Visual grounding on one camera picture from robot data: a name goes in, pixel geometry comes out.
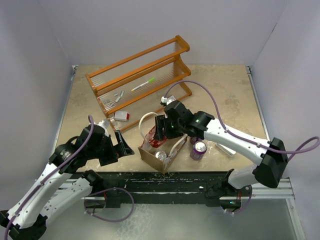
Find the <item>brown canvas bag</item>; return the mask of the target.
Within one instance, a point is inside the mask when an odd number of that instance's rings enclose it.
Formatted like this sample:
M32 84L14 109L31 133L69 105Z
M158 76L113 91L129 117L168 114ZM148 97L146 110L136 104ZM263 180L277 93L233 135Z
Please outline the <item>brown canvas bag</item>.
M156 126L148 133L142 131L142 122L148 117L157 117L155 112L148 112L141 117L138 123L138 130L143 138L141 146L138 147L140 158L154 170L165 174L174 162L176 156L187 142L188 136L184 134L180 139L155 140Z

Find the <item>red white small box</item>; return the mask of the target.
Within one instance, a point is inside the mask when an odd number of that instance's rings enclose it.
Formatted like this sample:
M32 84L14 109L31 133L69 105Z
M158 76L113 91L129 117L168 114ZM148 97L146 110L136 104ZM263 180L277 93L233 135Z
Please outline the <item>red white small box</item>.
M115 121L127 122L130 119L130 114L127 111L116 111L113 119Z

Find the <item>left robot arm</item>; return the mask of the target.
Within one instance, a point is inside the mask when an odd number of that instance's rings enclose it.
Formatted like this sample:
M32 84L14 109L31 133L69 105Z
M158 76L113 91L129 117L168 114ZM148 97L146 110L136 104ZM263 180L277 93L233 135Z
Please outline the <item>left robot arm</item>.
M91 115L88 120L89 125L80 135L54 150L43 172L22 199L9 210L0 212L4 239L38 240L59 215L81 198L106 192L103 178L94 170L87 170L72 186L56 193L87 161L98 159L100 165L105 166L134 155L119 131L115 132L117 144L113 145L103 123L96 124Z

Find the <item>black table front rail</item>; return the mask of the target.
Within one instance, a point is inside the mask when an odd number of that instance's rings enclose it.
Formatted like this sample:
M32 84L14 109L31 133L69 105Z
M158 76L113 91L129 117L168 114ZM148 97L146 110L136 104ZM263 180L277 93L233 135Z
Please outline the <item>black table front rail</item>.
M238 210L260 183L231 189L225 171L100 172L85 200L99 208L122 204L205 205Z

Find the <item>grey staple strip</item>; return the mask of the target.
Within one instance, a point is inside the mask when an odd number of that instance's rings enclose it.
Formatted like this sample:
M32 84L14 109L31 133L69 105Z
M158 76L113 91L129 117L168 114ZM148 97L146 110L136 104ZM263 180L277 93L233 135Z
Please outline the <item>grey staple strip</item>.
M124 93L125 93L125 91L124 91L124 90L121 90L119 93L117 92L117 93L114 93L113 95L114 95L115 97L122 97L122 96L124 95Z

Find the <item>white oblong case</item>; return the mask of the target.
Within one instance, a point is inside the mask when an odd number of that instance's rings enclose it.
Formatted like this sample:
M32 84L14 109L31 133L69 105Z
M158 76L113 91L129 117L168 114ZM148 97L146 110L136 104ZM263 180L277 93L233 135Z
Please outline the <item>white oblong case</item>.
M226 147L220 143L215 144L217 148L219 148L221 151L223 151L225 154L227 154L230 157L233 157L237 152L230 149L229 147Z

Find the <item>purple soda can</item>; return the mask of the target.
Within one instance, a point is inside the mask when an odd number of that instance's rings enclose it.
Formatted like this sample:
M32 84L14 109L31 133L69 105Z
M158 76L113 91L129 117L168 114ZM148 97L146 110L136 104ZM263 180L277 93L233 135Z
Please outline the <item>purple soda can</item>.
M189 141L192 145L194 145L196 142L198 142L200 140L200 138L194 136L194 137L190 137Z
M195 161L199 161L203 158L206 152L207 152L207 145L203 141L197 141L192 146L190 157Z
M163 150L158 150L154 153L155 158L157 158L160 161L165 161L168 157L167 153Z

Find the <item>orange wooden shelf rack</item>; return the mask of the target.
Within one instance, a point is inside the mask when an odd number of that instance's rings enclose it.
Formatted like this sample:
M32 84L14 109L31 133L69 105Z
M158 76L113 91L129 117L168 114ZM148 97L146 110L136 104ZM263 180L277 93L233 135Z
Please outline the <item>orange wooden shelf rack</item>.
M181 82L191 75L191 70L181 58L189 50L190 45L180 35L176 35L85 75L100 109L114 131L125 131L137 125L145 112L162 111L160 99L174 83L178 84L173 92L176 99L182 100L192 95L191 89ZM155 81L131 92L151 78L155 78ZM124 91L122 97L114 96L120 91ZM117 111L129 112L129 120L114 120Z

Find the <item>green capped marker pen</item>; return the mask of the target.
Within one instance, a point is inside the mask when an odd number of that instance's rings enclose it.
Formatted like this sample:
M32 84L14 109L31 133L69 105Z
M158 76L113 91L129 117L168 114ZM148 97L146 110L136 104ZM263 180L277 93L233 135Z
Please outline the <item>green capped marker pen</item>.
M143 83L141 83L140 85L134 87L134 88L131 90L131 92L134 92L134 91L138 90L139 88L142 88L142 87L144 87L145 85L148 85L148 84L154 82L155 80L156 80L155 77L150 78L150 79L147 80L146 82L143 82Z

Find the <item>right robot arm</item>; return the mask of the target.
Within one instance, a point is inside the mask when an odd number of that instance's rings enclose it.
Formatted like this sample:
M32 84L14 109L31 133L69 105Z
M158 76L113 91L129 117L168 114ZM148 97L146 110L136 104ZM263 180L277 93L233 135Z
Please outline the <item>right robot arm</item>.
M278 187L288 164L282 140L275 137L268 141L229 126L223 127L213 115L204 111L192 113L178 100L162 97L161 105L164 114L155 117L156 140L175 139L184 135L197 137L223 145L252 162L248 167L227 172L222 183L226 195L233 196L241 188L256 183L272 189Z

